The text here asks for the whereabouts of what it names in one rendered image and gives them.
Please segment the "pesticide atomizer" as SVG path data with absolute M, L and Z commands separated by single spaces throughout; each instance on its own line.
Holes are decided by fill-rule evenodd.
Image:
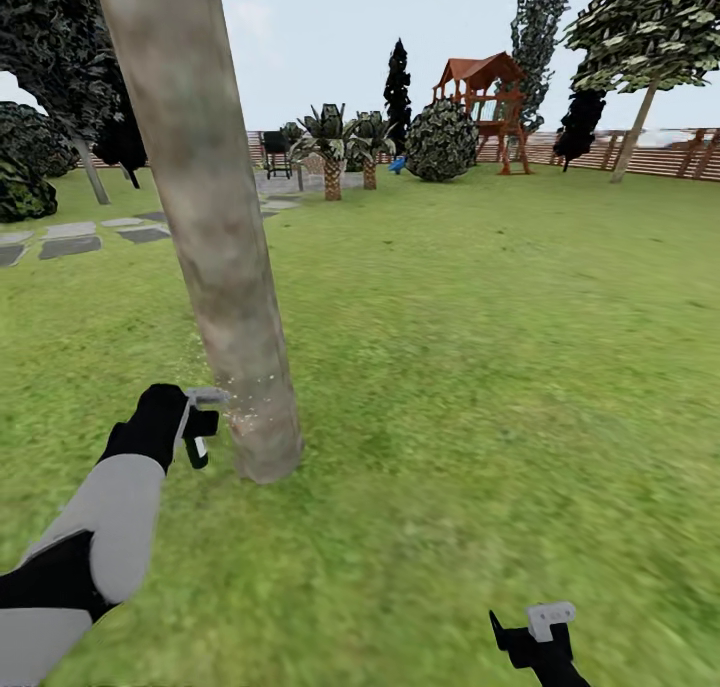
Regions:
M 187 437 L 183 439 L 187 456 L 191 466 L 194 469 L 205 468 L 207 464 L 207 449 L 205 448 L 205 438 L 201 435 L 195 435 L 193 437 Z

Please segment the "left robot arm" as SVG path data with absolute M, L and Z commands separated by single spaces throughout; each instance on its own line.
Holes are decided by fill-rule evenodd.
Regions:
M 215 436 L 218 412 L 200 409 L 228 397 L 199 385 L 181 393 L 156 386 L 129 422 L 114 425 L 61 514 L 0 576 L 0 687 L 38 687 L 107 610 L 143 586 L 165 471 L 183 439 Z

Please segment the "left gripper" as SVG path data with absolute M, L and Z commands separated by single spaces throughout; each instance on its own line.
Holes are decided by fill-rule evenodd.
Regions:
M 218 412 L 216 410 L 194 409 L 193 419 L 183 432 L 183 439 L 195 435 L 215 436 L 218 428 Z

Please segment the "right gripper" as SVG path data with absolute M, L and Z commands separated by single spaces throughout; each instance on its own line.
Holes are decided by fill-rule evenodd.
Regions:
M 509 658 L 515 668 L 531 668 L 541 686 L 545 687 L 545 674 L 553 664 L 572 665 L 573 653 L 569 642 L 569 630 L 564 624 L 551 624 L 553 640 L 539 643 L 531 634 L 529 626 L 512 630 L 503 629 L 496 615 L 490 613 L 490 625 L 496 637 L 498 649 L 509 648 Z

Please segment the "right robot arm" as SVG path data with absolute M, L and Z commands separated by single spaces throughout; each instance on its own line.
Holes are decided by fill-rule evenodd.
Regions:
M 515 668 L 531 668 L 542 687 L 590 687 L 572 667 L 573 653 L 567 622 L 575 620 L 571 602 L 551 602 L 525 606 L 525 618 L 531 626 L 503 629 L 496 615 L 490 613 L 490 625 L 498 649 L 509 648 Z

